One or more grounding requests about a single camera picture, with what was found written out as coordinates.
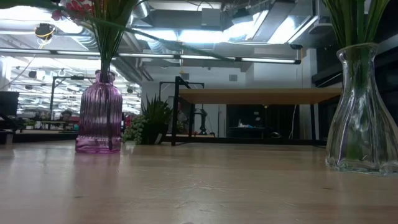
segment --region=ribbed glass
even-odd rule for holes
[[[81,96],[79,135],[76,152],[108,154],[121,147],[121,119],[123,99],[113,86],[114,74],[108,78],[96,71],[96,82]]]
[[[376,44],[338,51],[343,94],[330,126],[326,164],[338,170],[373,174],[398,171],[398,128],[374,79]]]

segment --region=red flower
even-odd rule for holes
[[[82,19],[86,12],[91,12],[92,10],[90,4],[82,4],[77,1],[85,2],[85,0],[72,0],[71,3],[67,4],[67,9],[75,12],[74,15],[70,15],[72,19]]]
[[[61,10],[55,10],[55,11],[52,12],[51,18],[52,18],[53,20],[58,21],[58,20],[61,19],[61,17],[62,17],[62,12],[61,12]]]

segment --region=fluorescent light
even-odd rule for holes
[[[51,54],[49,50],[35,50],[35,49],[7,49],[0,48],[2,53],[25,53],[25,54]]]
[[[262,22],[264,22],[264,20],[266,19],[267,15],[268,15],[268,10],[262,11],[260,16],[256,19],[253,28],[251,29],[251,31],[247,34],[246,36],[246,40],[252,39],[254,37],[254,35],[257,33],[257,31],[259,30]]]
[[[294,20],[288,16],[278,27],[272,37],[267,41],[268,44],[284,44],[294,35]]]
[[[241,22],[238,24],[235,24],[231,26],[230,28],[224,30],[223,34],[225,35],[226,38],[237,38],[241,37],[244,35],[247,35],[253,27],[254,22],[249,21],[249,22]]]
[[[36,7],[15,6],[8,9],[1,9],[0,19],[18,20],[26,22],[29,21],[45,22],[51,20],[51,13]]]
[[[187,43],[220,43],[228,41],[221,31],[183,30],[179,41]]]
[[[287,42],[288,43],[292,43],[293,41],[295,41],[298,37],[300,37],[310,26],[312,26],[312,24],[318,20],[318,16],[314,16],[314,18],[312,18],[310,20],[310,22],[308,22],[305,26],[303,26],[296,34],[293,35],[292,38],[290,38]]]
[[[153,35],[155,37],[165,39],[165,40],[177,40],[177,35],[175,34],[174,30],[142,30],[138,29],[138,31],[144,32],[149,35]],[[136,34],[136,38],[139,40],[144,40],[144,41],[155,41],[151,38],[145,37],[143,35]]]
[[[58,50],[57,53],[62,55],[100,56],[99,52],[75,52],[75,51]]]
[[[139,57],[139,58],[174,58],[174,55],[167,54],[136,54],[136,53],[120,53],[120,57]]]
[[[275,58],[242,58],[242,62],[295,63],[296,60],[275,59]]]
[[[59,29],[67,34],[79,34],[82,32],[83,27],[79,26],[78,24],[72,22],[69,19],[59,20],[53,22]]]
[[[201,55],[181,55],[180,57],[181,59],[219,60],[215,57]]]

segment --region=glass bottle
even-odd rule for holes
[[[79,135],[76,152],[109,154],[120,151],[123,99],[108,77],[96,71],[96,81],[81,96]]]

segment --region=computer screen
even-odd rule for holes
[[[18,92],[0,91],[0,113],[5,116],[17,116]]]

